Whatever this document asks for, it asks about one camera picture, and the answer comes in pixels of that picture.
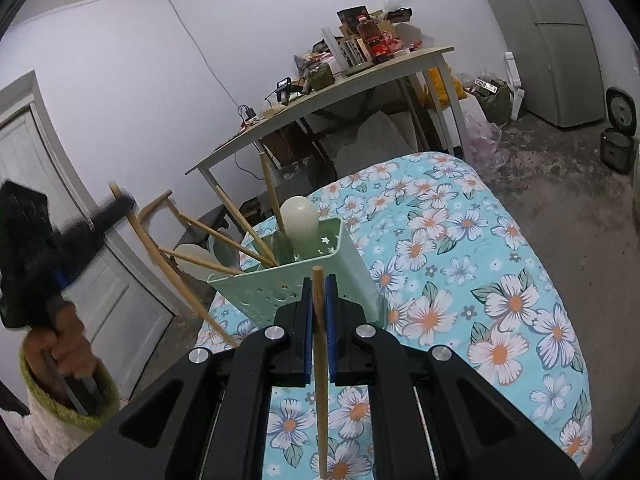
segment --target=chopstick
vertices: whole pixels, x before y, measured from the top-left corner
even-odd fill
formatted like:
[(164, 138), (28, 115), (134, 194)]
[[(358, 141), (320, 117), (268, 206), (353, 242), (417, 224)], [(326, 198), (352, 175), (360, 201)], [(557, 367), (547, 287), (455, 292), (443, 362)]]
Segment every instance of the chopstick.
[(267, 191), (269, 192), (269, 198), (271, 199), (271, 208), (273, 214), (276, 216), (276, 222), (278, 223), (278, 229), (287, 234), (284, 230), (284, 222), (282, 221), (282, 213), (280, 212), (280, 204), (278, 204), (278, 195), (276, 189), (273, 187), (273, 181), (271, 180), (271, 170), (269, 168), (269, 161), (265, 152), (260, 152), (260, 164), (262, 165), (262, 174), (264, 175), (264, 181), (267, 185)]
[(226, 195), (226, 193), (222, 191), (222, 188), (220, 186), (216, 186), (214, 190), (216, 191), (216, 194), (220, 197), (220, 200), (222, 200), (228, 211), (236, 218), (236, 220), (238, 220), (242, 228), (251, 235), (257, 246), (262, 249), (262, 252), (266, 255), (266, 257), (271, 260), (271, 263), (273, 263), (274, 266), (277, 266), (278, 261), (276, 260), (273, 252), (271, 252), (271, 249), (268, 248), (267, 244), (264, 243), (264, 240), (262, 240), (262, 238), (258, 236), (258, 233), (254, 231), (254, 228), (251, 227), (246, 218), (242, 216), (241, 212), (238, 211), (238, 208), (234, 205), (233, 202), (231, 202), (231, 199)]
[(232, 269), (231, 267), (225, 267), (219, 264), (215, 264), (213, 262), (208, 262), (207, 260), (203, 260), (202, 258), (198, 258), (197, 256), (190, 256), (189, 254), (182, 254), (177, 251), (172, 251), (171, 249), (167, 249), (164, 247), (158, 247), (158, 250), (161, 253), (168, 254), (169, 256), (173, 256), (174, 258), (178, 258), (179, 260), (184, 260), (185, 262), (190, 262), (192, 264), (199, 265), (201, 267), (205, 267), (206, 269), (217, 270), (218, 272), (224, 272), (225, 274), (231, 274), (232, 276), (237, 276), (238, 274), (244, 274), (242, 270)]
[[(109, 183), (109, 188), (115, 197), (122, 196), (122, 192), (118, 185), (115, 182)], [(211, 317), (209, 312), (202, 306), (200, 300), (196, 297), (196, 295), (189, 290), (189, 288), (182, 282), (180, 276), (176, 274), (176, 272), (171, 268), (169, 262), (166, 260), (162, 253), (158, 250), (154, 241), (151, 239), (149, 234), (144, 230), (140, 222), (138, 221), (138, 217), (130, 211), (127, 213), (127, 220), (129, 220), (129, 224), (131, 228), (135, 231), (140, 238), (140, 241), (144, 245), (146, 252), (151, 256), (151, 259), (162, 269), (164, 275), (169, 279), (171, 284), (182, 294), (187, 303), (189, 303), (190, 307), (198, 314), (202, 319), (204, 319), (209, 326), (218, 332), (222, 338), (229, 343), (233, 348), (238, 347), (238, 342), (233, 339), (229, 333), (220, 326), (220, 324)]]
[(218, 238), (219, 240), (222, 240), (223, 242), (226, 242), (227, 244), (229, 244), (233, 248), (236, 248), (241, 253), (244, 253), (247, 256), (251, 256), (255, 260), (258, 260), (259, 262), (264, 263), (265, 265), (268, 265), (270, 267), (274, 266), (273, 262), (271, 260), (269, 260), (268, 258), (265, 258), (261, 254), (254, 253), (251, 249), (248, 249), (244, 245), (241, 245), (238, 242), (236, 242), (235, 240), (232, 240), (231, 238), (226, 237), (222, 233), (216, 231), (215, 229), (212, 229), (211, 227), (207, 226), (206, 224), (203, 224), (202, 222), (199, 222), (198, 220), (194, 220), (193, 218), (189, 218), (187, 215), (185, 215), (183, 213), (178, 213), (178, 214), (180, 215), (180, 218), (182, 218), (183, 220), (187, 221), (190, 224), (193, 224), (193, 225), (199, 227), (204, 232), (209, 233), (211, 236), (213, 236), (215, 238)]
[(329, 377), (326, 325), (324, 322), (324, 272), (316, 266), (312, 273), (314, 300), (314, 381), (316, 383), (316, 424), (318, 426), (318, 467), (320, 478), (328, 478), (326, 461), (329, 438)]

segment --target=green cuff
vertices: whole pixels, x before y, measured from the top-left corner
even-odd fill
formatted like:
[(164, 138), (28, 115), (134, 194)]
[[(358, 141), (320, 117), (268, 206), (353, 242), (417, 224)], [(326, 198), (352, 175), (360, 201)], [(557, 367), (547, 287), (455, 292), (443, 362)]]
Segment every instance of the green cuff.
[(102, 409), (100, 415), (97, 416), (80, 415), (80, 413), (75, 410), (67, 408), (49, 397), (49, 394), (47, 394), (38, 385), (31, 375), (31, 369), (27, 364), (27, 359), (24, 356), (22, 348), (20, 348), (20, 372), (22, 373), (22, 378), (24, 379), (24, 384), (27, 386), (27, 390), (40, 406), (47, 410), (57, 420), (60, 420), (65, 424), (75, 426), (81, 430), (85, 430), (89, 433), (93, 433), (95, 430), (100, 428), (120, 409), (118, 389), (100, 359), (98, 359), (94, 379), (98, 389), (104, 397), (106, 406)]

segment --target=tablecloth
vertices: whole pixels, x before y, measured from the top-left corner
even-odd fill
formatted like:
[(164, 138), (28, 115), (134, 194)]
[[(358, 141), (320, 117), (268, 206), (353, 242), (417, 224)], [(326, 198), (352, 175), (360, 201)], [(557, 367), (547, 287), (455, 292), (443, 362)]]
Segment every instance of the tablecloth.
[[(310, 199), (321, 219), (346, 222), (388, 298), (389, 332), (414, 348), (448, 345), (576, 463), (586, 459), (591, 400), (578, 339), (520, 228), (468, 164), (415, 153), (344, 177)], [(269, 218), (256, 229), (266, 235), (275, 227)], [(242, 268), (254, 263), (244, 258)], [(238, 341), (258, 330), (220, 294), (210, 313)], [(207, 323), (196, 345), (225, 349)], [(313, 385), (273, 389), (263, 478), (318, 477), (314, 405)], [(372, 479), (365, 386), (330, 387), (329, 425), (332, 478)]]

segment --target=silver screw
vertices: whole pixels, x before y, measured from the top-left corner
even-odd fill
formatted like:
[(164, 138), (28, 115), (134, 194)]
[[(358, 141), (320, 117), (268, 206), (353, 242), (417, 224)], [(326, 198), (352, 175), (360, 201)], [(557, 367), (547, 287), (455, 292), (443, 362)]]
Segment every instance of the silver screw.
[(264, 335), (267, 339), (280, 339), (284, 336), (284, 329), (281, 326), (270, 326), (264, 329)]
[(448, 361), (452, 355), (451, 349), (448, 346), (436, 346), (436, 348), (431, 351), (431, 354), (433, 354), (433, 358), (436, 359), (436, 361)]
[(364, 339), (373, 337), (375, 333), (376, 329), (371, 325), (360, 325), (356, 328), (356, 334), (358, 334), (360, 337), (363, 337)]
[(209, 359), (209, 352), (206, 348), (194, 348), (189, 352), (189, 361), (195, 364), (203, 363)]

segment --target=white desk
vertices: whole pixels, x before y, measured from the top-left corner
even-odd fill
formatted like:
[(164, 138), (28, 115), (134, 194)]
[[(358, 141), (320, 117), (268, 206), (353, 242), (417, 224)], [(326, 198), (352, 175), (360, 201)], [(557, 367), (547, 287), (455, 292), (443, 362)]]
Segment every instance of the white desk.
[[(364, 70), (348, 78), (336, 80), (333, 85), (328, 86), (327, 88), (324, 88), (318, 92), (312, 92), (307, 96), (296, 99), (283, 111), (276, 114), (272, 118), (260, 121), (254, 126), (246, 129), (241, 134), (233, 137), (232, 139), (229, 139), (227, 142), (219, 146), (207, 158), (201, 160), (185, 174), (190, 174), (191, 171), (199, 170), (202, 176), (209, 183), (209, 185), (214, 188), (218, 185), (218, 182), (211, 174), (210, 168), (212, 168), (228, 156), (233, 155), (238, 150), (241, 150), (245, 146), (248, 146), (253, 142), (257, 142), (264, 136), (269, 135), (271, 132), (274, 132), (275, 130), (282, 128), (283, 126), (286, 126), (287, 124), (305, 117), (315, 112), (316, 110), (325, 108), (333, 103), (341, 101), (349, 96), (358, 94), (375, 86), (380, 86), (384, 83), (396, 81), (418, 72), (424, 73), (424, 78), (427, 81), (429, 92), (432, 96), (436, 96), (437, 93), (431, 77), (429, 76), (428, 72), (426, 72), (430, 68), (437, 68), (440, 72), (440, 75), (442, 76), (445, 90), (447, 91), (449, 102), (451, 103), (451, 111), (453, 113), (456, 127), (458, 129), (458, 134), (460, 136), (460, 145), (462, 147), (463, 157), (466, 161), (470, 161), (471, 146), (469, 144), (469, 138), (466, 132), (465, 120), (462, 115), (460, 103), (458, 102), (458, 98), (456, 96), (456, 90), (453, 86), (453, 81), (449, 75), (449, 70), (444, 61), (444, 58), (442, 57), (442, 54), (451, 51), (453, 51), (452, 46), (422, 48), (420, 50), (416, 50), (410, 54), (407, 54), (406, 56), (397, 57), (395, 59), (387, 61), (386, 63), (373, 66), (372, 68)], [(414, 123), (417, 123), (416, 127), (418, 129), (418, 132), (422, 134), (419, 122), (417, 121), (417, 116), (415, 115), (414, 107), (411, 104), (410, 99), (408, 98), (409, 96), (407, 94), (407, 90), (405, 86), (401, 84), (399, 84), (399, 88), (404, 95), (405, 100), (408, 102), (409, 109), (412, 112), (412, 118), (414, 118)], [(445, 133), (444, 136), (447, 139), (448, 146), (446, 146), (446, 149), (447, 151), (449, 151), (449, 153), (452, 154), (453, 148), (451, 139), (453, 139), (453, 137), (451, 136), (445, 122), (439, 99), (435, 98), (433, 101), (436, 108), (438, 122), (440, 123), (440, 127)]]

